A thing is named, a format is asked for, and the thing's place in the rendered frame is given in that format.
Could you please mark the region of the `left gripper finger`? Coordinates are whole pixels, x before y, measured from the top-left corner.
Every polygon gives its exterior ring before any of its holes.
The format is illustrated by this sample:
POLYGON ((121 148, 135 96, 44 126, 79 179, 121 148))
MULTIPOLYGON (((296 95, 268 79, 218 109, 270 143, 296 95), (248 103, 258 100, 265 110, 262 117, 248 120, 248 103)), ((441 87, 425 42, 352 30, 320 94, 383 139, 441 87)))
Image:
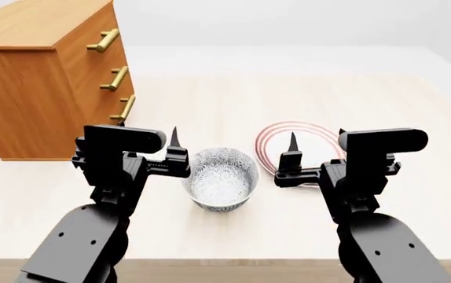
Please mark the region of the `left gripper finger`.
POLYGON ((170 144, 167 146, 167 154, 165 157, 166 165, 172 171, 189 171, 189 153, 188 150, 181 147, 177 127, 174 127, 170 144))
POLYGON ((86 157, 86 141, 83 136, 75 139, 75 154, 72 156, 72 162, 78 162, 86 157))

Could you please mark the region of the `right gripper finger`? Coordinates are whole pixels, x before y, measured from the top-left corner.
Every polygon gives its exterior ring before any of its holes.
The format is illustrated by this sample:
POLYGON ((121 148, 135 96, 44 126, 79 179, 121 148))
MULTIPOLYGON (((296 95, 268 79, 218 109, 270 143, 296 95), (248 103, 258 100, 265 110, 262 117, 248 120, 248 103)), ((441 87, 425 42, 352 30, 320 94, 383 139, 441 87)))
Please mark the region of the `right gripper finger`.
POLYGON ((386 170, 385 170, 386 176, 396 175, 401 169, 401 167, 402 167, 401 163, 395 161, 395 157, 392 153, 388 153, 386 155, 386 170))
POLYGON ((280 155, 278 171, 293 172, 301 171, 301 160, 303 153, 299 150, 296 136, 291 133, 290 145, 288 151, 280 155))

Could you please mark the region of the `wooden drawer front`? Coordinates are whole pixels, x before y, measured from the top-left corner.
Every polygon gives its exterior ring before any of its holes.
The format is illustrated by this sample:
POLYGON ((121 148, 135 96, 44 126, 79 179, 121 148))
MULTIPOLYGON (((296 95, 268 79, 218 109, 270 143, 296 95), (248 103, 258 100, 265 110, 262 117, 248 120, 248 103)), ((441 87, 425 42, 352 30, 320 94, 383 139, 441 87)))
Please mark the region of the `wooden drawer front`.
POLYGON ((133 84, 126 75, 117 91, 100 89, 101 84, 109 84, 116 75, 94 76, 91 79, 71 79, 69 101, 71 107, 64 112, 63 125, 60 127, 56 140, 60 142, 56 158, 69 160, 75 148, 75 138, 81 136, 83 127, 87 124, 117 124, 110 115, 118 115, 124 107, 121 98, 134 94, 133 84))
POLYGON ((98 87, 116 91, 127 74, 112 0, 100 8, 56 44, 61 63, 75 90, 98 87))
POLYGON ((60 53, 75 99, 88 124, 114 124, 127 99, 134 94, 122 42, 117 39, 104 53, 77 45, 60 53))

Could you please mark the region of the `wooden three-drawer cabinet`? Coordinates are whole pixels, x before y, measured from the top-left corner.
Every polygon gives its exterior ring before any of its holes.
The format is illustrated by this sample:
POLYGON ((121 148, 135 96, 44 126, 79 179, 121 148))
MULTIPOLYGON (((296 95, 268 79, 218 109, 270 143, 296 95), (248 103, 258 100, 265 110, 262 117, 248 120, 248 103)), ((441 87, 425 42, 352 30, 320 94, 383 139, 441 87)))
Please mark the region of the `wooden three-drawer cabinet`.
POLYGON ((56 44, 103 0, 16 0, 0 8, 0 159, 59 161, 71 84, 56 44))

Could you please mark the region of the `white plate with red rings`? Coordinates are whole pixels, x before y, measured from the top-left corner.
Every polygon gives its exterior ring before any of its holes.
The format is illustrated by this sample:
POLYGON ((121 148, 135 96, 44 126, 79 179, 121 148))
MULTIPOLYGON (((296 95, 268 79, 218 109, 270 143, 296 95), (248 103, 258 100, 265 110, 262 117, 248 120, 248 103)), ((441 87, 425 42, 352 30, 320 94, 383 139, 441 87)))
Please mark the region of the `white plate with red rings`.
POLYGON ((337 142, 337 134, 317 124, 307 122, 278 122, 265 127, 255 139, 255 156, 270 174, 275 174, 281 153, 288 150, 295 136, 298 150, 302 152, 301 166, 320 167, 330 160, 343 160, 346 153, 337 142))

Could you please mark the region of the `blue patterned ceramic bowl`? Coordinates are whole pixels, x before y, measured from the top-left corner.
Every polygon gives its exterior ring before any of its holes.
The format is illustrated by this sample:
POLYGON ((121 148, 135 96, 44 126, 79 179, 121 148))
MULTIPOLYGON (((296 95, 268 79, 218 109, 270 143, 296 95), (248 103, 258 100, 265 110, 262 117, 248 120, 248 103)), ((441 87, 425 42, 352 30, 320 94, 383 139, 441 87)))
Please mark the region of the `blue patterned ceramic bowl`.
POLYGON ((192 155, 191 174, 182 180, 184 190, 202 209, 228 212, 251 197, 259 181, 255 161, 240 150, 209 148, 192 155))

